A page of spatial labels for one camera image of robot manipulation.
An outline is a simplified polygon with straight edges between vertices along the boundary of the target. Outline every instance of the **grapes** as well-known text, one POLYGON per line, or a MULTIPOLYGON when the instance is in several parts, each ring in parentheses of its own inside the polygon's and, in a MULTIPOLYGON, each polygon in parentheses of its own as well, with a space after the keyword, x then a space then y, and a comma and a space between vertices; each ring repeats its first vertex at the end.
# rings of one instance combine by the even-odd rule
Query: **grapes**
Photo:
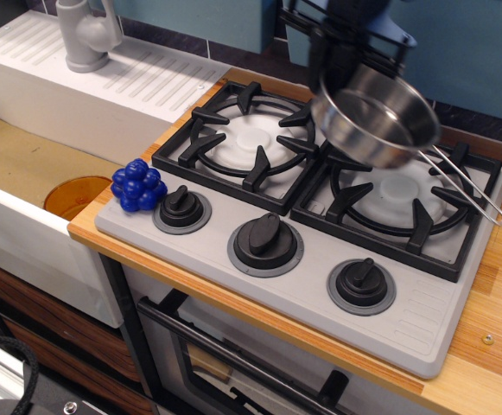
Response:
POLYGON ((150 168, 141 158, 129 162, 112 175, 112 193, 126 212, 153 210, 168 192, 158 170, 150 168))

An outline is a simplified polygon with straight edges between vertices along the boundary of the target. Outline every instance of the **wooden countertop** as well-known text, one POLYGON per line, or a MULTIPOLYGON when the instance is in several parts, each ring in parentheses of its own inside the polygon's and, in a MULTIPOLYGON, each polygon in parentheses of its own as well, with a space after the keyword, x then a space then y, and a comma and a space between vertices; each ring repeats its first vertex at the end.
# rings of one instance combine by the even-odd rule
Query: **wooden countertop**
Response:
MULTIPOLYGON (((311 98, 305 87, 257 73, 232 69, 220 83, 226 79, 241 83, 257 80, 269 92, 301 101, 311 98)), ((220 85, 216 85, 197 105, 203 105, 219 88, 220 85)), ((189 113, 176 121, 143 153, 144 160, 150 160, 160 145, 185 123, 189 113)), ((468 142, 472 151, 502 160, 502 143, 445 129, 443 142, 452 144, 456 141, 468 142)), ((74 218, 68 226, 74 239, 437 412, 472 415, 502 413, 502 227, 493 229, 441 373, 432 380, 423 380, 99 232, 94 225, 95 216, 111 198, 112 193, 107 189, 74 218), (483 342, 486 335, 492 336, 492 345, 483 342)))

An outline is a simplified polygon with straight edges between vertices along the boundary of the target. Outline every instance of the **black knob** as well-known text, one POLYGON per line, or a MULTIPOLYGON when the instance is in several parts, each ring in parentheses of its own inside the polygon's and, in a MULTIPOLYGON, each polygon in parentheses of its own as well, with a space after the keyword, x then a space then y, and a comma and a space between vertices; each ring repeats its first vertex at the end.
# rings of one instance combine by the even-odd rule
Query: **black knob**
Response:
POLYGON ((346 301, 361 307, 380 303, 387 294, 385 275, 371 258, 345 266, 335 287, 346 301))
POLYGON ((260 270, 287 264, 295 256, 296 248, 295 235, 273 213, 245 223, 233 241, 233 250, 239 260, 260 270))
POLYGON ((187 186, 180 186, 162 200, 160 217, 171 227, 189 227, 202 217, 203 212, 199 196, 187 191, 187 186))
POLYGON ((318 402, 328 408, 335 408, 348 385, 349 379, 344 373, 333 370, 318 393, 318 402))

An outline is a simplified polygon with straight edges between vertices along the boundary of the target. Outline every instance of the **oven handle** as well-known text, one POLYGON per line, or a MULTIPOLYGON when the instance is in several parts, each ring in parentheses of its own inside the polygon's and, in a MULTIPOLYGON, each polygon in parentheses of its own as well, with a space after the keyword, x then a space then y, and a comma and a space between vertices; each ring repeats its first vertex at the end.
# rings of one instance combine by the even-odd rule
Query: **oven handle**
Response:
POLYGON ((153 303, 148 297, 143 297, 137 303, 137 310, 144 316, 159 323, 170 332, 187 342, 212 354, 224 363, 252 377, 268 388, 281 393, 299 406, 320 415, 348 415, 335 409, 335 405, 343 394, 348 378, 341 372, 333 370, 324 384, 318 397, 313 396, 290 382, 281 379, 268 369, 260 367, 237 350, 226 346, 204 331, 197 329, 192 323, 176 316, 178 308, 188 295, 178 290, 172 290, 160 304, 153 303))

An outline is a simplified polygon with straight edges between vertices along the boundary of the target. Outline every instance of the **stainless steel pan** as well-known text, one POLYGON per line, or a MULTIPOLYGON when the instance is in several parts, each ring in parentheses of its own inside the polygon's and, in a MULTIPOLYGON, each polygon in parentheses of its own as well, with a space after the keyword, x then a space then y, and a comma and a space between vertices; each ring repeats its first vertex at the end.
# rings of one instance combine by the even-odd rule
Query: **stainless steel pan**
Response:
POLYGON ((321 76, 312 102, 312 115, 326 139, 353 160, 378 168, 395 169, 418 155, 434 167, 488 220, 502 226, 502 210, 435 146, 441 136, 439 120, 429 103, 401 78, 392 79, 360 65, 348 82, 337 89, 336 73, 321 76), (434 150, 469 182, 501 216, 495 220, 450 180, 424 151, 434 150))

